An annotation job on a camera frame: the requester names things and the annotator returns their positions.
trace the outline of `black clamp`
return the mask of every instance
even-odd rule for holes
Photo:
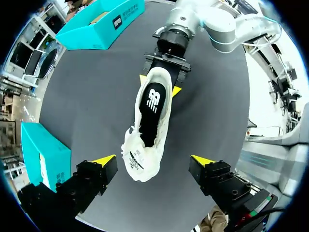
[[[96,195],[102,195],[117,172],[116,157],[104,166],[83,161],[77,172],[64,183],[56,183],[56,193],[40,182],[29,184],[18,192],[22,208],[41,231],[97,231],[75,217],[83,213]]]
[[[153,67],[165,68],[171,75],[173,87],[182,88],[187,73],[191,71],[191,65],[185,59],[171,54],[145,54],[145,58],[142,75],[147,76]]]
[[[225,214],[229,214],[229,223],[225,232],[253,231],[257,227],[259,230],[263,227],[263,217],[245,227],[242,227],[242,223],[250,218],[255,210],[264,211],[272,208],[278,201],[278,197],[269,194],[265,189],[252,195],[251,184],[244,182],[230,169],[231,166],[222,160],[203,166],[197,159],[191,157],[189,172],[200,185],[204,195],[210,195],[219,208]]]

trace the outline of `teal box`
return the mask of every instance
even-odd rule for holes
[[[22,122],[21,142],[29,180],[56,192],[56,183],[71,177],[71,150],[40,123]]]
[[[144,0],[97,0],[77,13],[56,38],[68,50],[107,50],[144,9]],[[90,25],[104,12],[108,13]]]

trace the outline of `new balance logo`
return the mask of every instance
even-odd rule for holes
[[[159,104],[160,94],[156,92],[153,88],[149,92],[149,100],[147,101],[148,107],[156,113],[156,106]]]

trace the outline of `round platform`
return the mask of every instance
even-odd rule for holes
[[[111,232],[188,232],[214,206],[188,172],[190,155],[238,159],[249,114],[249,76],[244,50],[216,51],[206,32],[197,33],[185,58],[192,65],[173,98],[160,172],[146,183],[128,175],[121,155],[133,125],[145,53],[172,5],[149,2],[107,51],[66,51],[49,82],[40,123],[72,150],[72,172],[83,160],[117,156],[118,173],[82,219]]]

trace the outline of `yellow triangle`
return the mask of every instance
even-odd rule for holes
[[[140,75],[140,84],[142,85],[142,84],[144,84],[144,82],[146,81],[146,76],[144,76],[144,75]],[[172,95],[173,95],[173,97],[177,94],[177,93],[179,93],[179,91],[181,90],[182,88],[179,88],[178,86],[174,86],[174,88],[173,88],[173,93],[172,93]]]
[[[97,160],[94,160],[94,161],[91,161],[91,162],[92,163],[93,162],[97,162],[97,163],[101,164],[102,167],[104,167],[104,165],[107,164],[114,156],[116,156],[116,155],[111,155],[111,156],[103,157],[103,158],[100,158],[100,159],[97,159]]]
[[[200,156],[196,156],[196,155],[191,155],[191,157],[195,158],[197,162],[199,162],[201,165],[203,165],[205,167],[206,164],[209,164],[211,162],[215,163],[216,161],[212,161],[210,159],[206,159]]]
[[[144,75],[140,75],[140,85],[144,84],[144,82],[146,81],[146,76]]]
[[[173,97],[181,90],[182,88],[179,88],[178,86],[174,86],[173,88]]]

